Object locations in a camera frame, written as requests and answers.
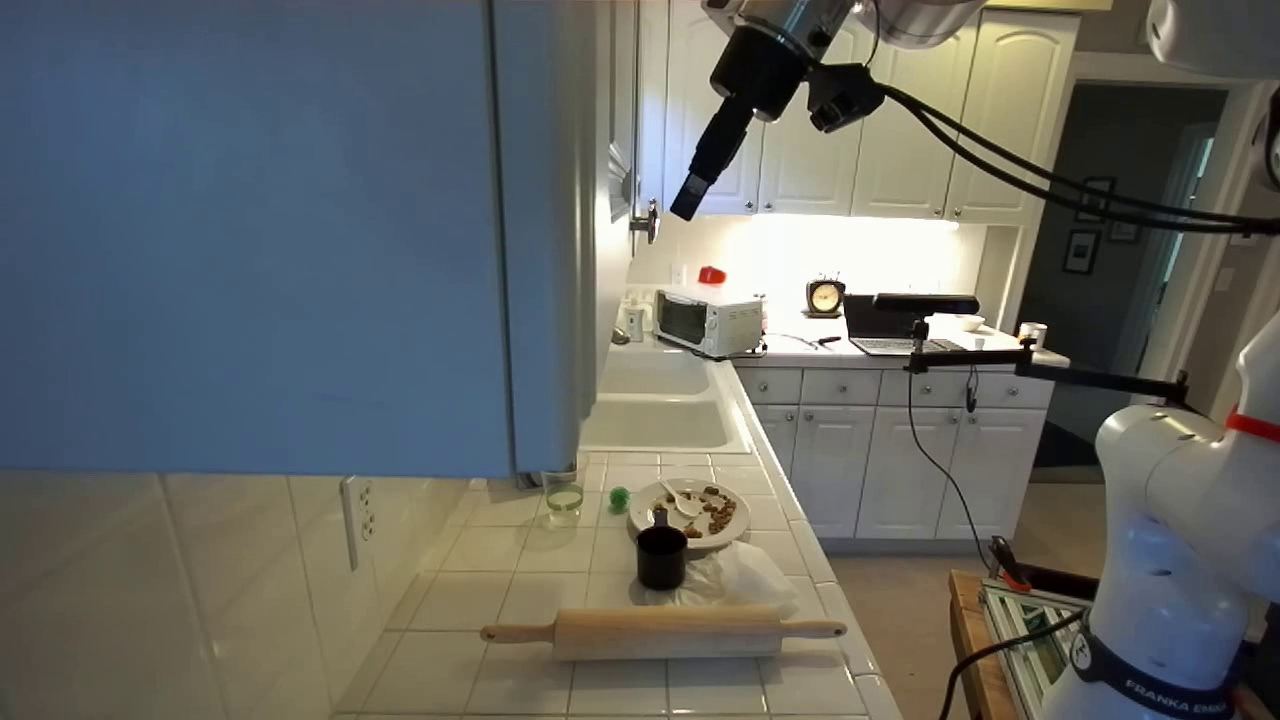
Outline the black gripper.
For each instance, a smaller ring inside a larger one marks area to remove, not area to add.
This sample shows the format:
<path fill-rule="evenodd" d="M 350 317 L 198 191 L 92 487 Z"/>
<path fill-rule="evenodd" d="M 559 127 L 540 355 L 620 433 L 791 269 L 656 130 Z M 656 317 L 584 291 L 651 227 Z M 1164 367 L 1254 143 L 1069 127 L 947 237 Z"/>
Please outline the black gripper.
<path fill-rule="evenodd" d="M 720 106 L 713 111 L 697 150 L 686 158 L 684 183 L 675 189 L 668 213 L 691 218 L 735 158 L 751 115 L 776 118 L 808 74 L 808 54 L 791 52 L 761 29 L 735 29 L 713 67 L 713 89 Z"/>

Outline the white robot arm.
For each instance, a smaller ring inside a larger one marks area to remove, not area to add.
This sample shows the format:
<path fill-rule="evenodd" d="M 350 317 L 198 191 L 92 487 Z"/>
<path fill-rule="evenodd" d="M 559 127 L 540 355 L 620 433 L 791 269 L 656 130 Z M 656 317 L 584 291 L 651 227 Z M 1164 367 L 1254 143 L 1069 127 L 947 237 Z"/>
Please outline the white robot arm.
<path fill-rule="evenodd" d="M 932 49 L 985 0 L 705 0 L 729 29 L 713 111 L 670 213 L 686 218 L 755 118 L 791 96 L 834 130 L 895 93 L 826 43 L 845 25 Z M 1096 595 L 1050 680 L 1047 720 L 1231 720 L 1242 606 L 1280 600 L 1280 317 L 1234 355 L 1240 405 L 1206 437 L 1183 407 L 1134 400 L 1096 437 L 1107 553 Z"/>

